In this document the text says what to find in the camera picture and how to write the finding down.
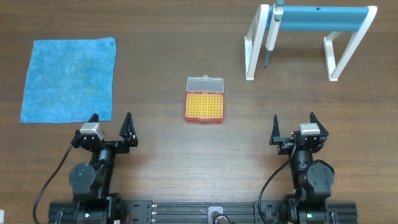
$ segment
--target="white stand leg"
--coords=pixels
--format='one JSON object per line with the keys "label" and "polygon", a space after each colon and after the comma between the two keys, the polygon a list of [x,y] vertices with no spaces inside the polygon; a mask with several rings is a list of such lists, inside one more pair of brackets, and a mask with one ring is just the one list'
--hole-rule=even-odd
{"label": "white stand leg", "polygon": [[244,37],[244,57],[246,80],[254,80],[257,60],[259,58],[262,38],[266,31],[269,5],[262,4],[251,22],[248,34]]}
{"label": "white stand leg", "polygon": [[372,24],[374,16],[377,13],[377,7],[368,6],[368,8],[369,8],[368,15],[366,16],[365,20],[362,22],[359,30],[352,35],[351,39],[348,42],[347,48],[343,53],[343,56],[341,57],[340,61],[337,63],[337,66],[335,61],[335,54],[333,52],[332,42],[334,38],[338,37],[341,34],[341,32],[332,32],[330,35],[323,38],[329,81],[331,82],[337,81],[341,72],[347,65],[349,59],[353,55],[355,49],[357,48],[362,38],[364,37],[366,31],[368,31],[370,25]]}

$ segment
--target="brown tabletop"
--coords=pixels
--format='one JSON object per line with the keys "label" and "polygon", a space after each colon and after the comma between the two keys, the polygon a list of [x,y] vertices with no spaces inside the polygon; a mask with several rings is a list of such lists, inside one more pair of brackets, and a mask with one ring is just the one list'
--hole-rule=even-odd
{"label": "brown tabletop", "polygon": [[[283,136],[314,111],[330,136],[314,154],[335,170],[330,201],[354,201],[360,223],[398,219],[398,2],[287,1],[288,5],[367,6],[379,11],[338,82],[329,82],[319,32],[280,32],[264,69],[263,42],[253,82],[244,76],[244,36],[264,1],[0,1],[0,209],[6,222],[32,223],[38,192],[81,123],[20,124],[33,40],[115,37],[113,115],[116,140],[130,111],[139,147],[118,155],[111,191],[128,200],[253,202],[287,159],[269,146],[274,114]],[[339,58],[349,41],[334,41]],[[188,124],[187,77],[224,78],[223,124]],[[47,187],[50,202],[70,201],[70,169],[90,160],[73,149]],[[293,192],[289,169],[264,199]]]}

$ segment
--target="folded cloth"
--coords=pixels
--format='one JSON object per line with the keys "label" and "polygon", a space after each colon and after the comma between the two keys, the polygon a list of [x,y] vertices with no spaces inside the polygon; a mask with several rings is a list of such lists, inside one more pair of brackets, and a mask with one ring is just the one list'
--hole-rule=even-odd
{"label": "folded cloth", "polygon": [[114,38],[35,40],[20,122],[109,121],[115,59]]}

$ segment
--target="blue horizontal bar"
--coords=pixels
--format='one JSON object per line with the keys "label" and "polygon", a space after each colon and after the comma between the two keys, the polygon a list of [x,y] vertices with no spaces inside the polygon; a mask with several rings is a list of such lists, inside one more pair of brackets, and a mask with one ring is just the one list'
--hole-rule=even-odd
{"label": "blue horizontal bar", "polygon": [[[269,6],[266,30],[271,24]],[[356,32],[369,12],[368,7],[283,6],[279,30]]]}

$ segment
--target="open lid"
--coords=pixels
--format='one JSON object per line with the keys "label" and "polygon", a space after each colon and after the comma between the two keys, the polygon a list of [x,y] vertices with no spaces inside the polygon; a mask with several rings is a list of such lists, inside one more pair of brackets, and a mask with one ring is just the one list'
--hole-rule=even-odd
{"label": "open lid", "polygon": [[187,92],[223,93],[224,79],[203,77],[188,77]]}

